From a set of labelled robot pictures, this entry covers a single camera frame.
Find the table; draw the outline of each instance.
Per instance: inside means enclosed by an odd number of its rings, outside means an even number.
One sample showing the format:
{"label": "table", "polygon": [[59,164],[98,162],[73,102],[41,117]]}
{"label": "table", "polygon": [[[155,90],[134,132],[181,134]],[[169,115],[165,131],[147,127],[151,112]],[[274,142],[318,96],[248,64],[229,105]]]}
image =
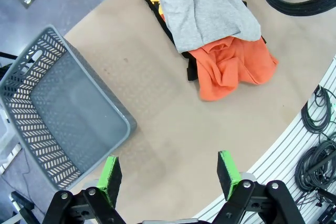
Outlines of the table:
{"label": "table", "polygon": [[[319,83],[336,51],[336,9],[289,17],[265,0],[245,0],[280,64],[262,86],[241,84],[203,102],[144,0],[105,0],[65,38],[138,122],[113,155],[123,172],[117,210],[127,223],[194,216],[221,193],[217,151],[229,150],[240,171],[272,145]],[[86,181],[98,178],[102,165]]]}

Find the white corrugated panel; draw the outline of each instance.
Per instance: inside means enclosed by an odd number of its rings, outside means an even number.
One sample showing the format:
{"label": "white corrugated panel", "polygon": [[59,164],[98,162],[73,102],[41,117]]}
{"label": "white corrugated panel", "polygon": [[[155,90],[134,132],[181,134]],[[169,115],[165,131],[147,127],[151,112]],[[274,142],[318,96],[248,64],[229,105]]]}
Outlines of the white corrugated panel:
{"label": "white corrugated panel", "polygon": [[[335,80],[336,60],[334,59],[324,77],[322,78],[320,84],[321,86],[336,94]],[[313,98],[314,96],[312,95],[308,103],[309,113],[313,118],[318,118],[319,115],[323,114],[324,111],[323,109],[318,108],[315,103],[313,103]],[[331,97],[330,100],[332,103],[336,103],[334,97]],[[335,130],[336,124],[331,123],[326,130],[326,134],[329,135]],[[311,134],[305,129],[301,120],[300,112],[287,127],[287,129],[282,133],[282,135],[275,141],[271,148],[252,166],[248,172],[253,173],[260,184],[266,184],[267,182],[275,179],[282,180],[286,183],[294,200],[296,200],[302,194],[294,181],[294,171],[296,164],[301,155],[316,144],[318,144],[318,135]],[[328,191],[331,193],[336,193],[336,183],[333,183],[328,188]],[[224,195],[222,194],[209,206],[198,213],[195,218],[212,222],[224,203],[225,199]],[[300,212],[307,224],[315,222],[327,207],[326,203],[323,204],[322,208],[316,207],[316,203],[317,200],[301,207]],[[259,224],[263,222],[258,215],[247,213],[242,223]]]}

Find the shiny floor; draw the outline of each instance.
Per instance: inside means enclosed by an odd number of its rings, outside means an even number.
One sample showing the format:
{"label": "shiny floor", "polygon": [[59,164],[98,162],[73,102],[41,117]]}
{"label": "shiny floor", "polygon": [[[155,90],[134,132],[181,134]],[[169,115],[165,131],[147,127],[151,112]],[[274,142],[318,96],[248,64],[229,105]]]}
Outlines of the shiny floor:
{"label": "shiny floor", "polygon": [[[35,0],[29,9],[18,0],[0,0],[0,51],[18,56],[46,25],[52,24],[62,34],[66,34],[77,22],[94,9],[103,0]],[[0,59],[0,64],[9,61]],[[48,185],[43,185],[44,178],[30,157],[21,151],[14,159],[3,178],[10,186],[25,196],[31,197],[34,203],[45,212],[54,195]],[[8,194],[13,191],[0,178],[0,222],[12,216],[13,205]],[[33,210],[42,221],[43,215]]]}

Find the screw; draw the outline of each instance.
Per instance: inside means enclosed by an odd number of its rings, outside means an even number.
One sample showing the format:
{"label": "screw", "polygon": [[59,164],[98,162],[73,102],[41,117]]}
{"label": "screw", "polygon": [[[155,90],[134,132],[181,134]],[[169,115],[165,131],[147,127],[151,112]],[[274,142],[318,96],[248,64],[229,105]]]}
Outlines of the screw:
{"label": "screw", "polygon": [[66,199],[66,198],[68,198],[68,194],[67,194],[67,193],[63,193],[63,194],[61,195],[61,198],[62,198],[62,199]]}
{"label": "screw", "polygon": [[91,190],[89,190],[89,195],[95,195],[95,193],[96,193],[96,190],[95,189],[91,189]]}
{"label": "screw", "polygon": [[272,183],[272,188],[273,189],[278,189],[279,188],[279,185],[277,183]]}
{"label": "screw", "polygon": [[244,186],[245,188],[249,188],[249,187],[251,186],[251,183],[248,182],[248,181],[246,181],[246,182],[243,183],[243,186]]}

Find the dark gray basket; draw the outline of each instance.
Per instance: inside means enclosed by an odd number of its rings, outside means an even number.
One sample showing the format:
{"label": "dark gray basket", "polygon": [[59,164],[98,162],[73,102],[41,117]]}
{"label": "dark gray basket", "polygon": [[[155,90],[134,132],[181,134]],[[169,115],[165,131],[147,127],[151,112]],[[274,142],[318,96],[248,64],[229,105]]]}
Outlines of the dark gray basket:
{"label": "dark gray basket", "polygon": [[[36,54],[40,57],[33,65],[28,63]],[[53,26],[7,71],[0,82],[0,99],[23,147],[56,189],[75,185],[137,126]]]}

